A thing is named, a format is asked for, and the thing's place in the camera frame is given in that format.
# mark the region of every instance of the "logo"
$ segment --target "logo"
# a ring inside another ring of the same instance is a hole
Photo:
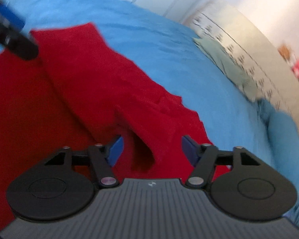
[[[156,186],[156,182],[151,181],[151,182],[148,183],[148,185],[151,186],[151,187],[153,188],[154,186]]]

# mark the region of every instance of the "gray ribbed plate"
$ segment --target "gray ribbed plate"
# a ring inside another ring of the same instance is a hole
[[[0,232],[4,239],[227,239],[299,238],[287,219],[248,223],[214,207],[204,191],[178,179],[125,179],[101,190],[81,213],[52,223],[16,219]]]

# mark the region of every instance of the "blue bed sheet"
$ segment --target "blue bed sheet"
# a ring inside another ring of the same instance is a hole
[[[26,19],[25,31],[94,22],[114,50],[198,112],[216,146],[243,146],[275,167],[257,104],[195,46],[189,28],[120,0],[6,1]]]

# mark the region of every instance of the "stuffed toy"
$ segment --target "stuffed toy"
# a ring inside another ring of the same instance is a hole
[[[299,81],[299,59],[296,58],[294,52],[285,44],[278,48],[278,52],[282,58],[289,64],[292,72]]]

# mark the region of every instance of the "red towel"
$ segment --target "red towel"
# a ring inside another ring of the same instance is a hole
[[[0,229],[13,219],[9,183],[64,145],[81,150],[121,134],[119,179],[188,177],[181,136],[210,141],[180,97],[111,50],[92,24],[32,34],[37,59],[0,54]]]

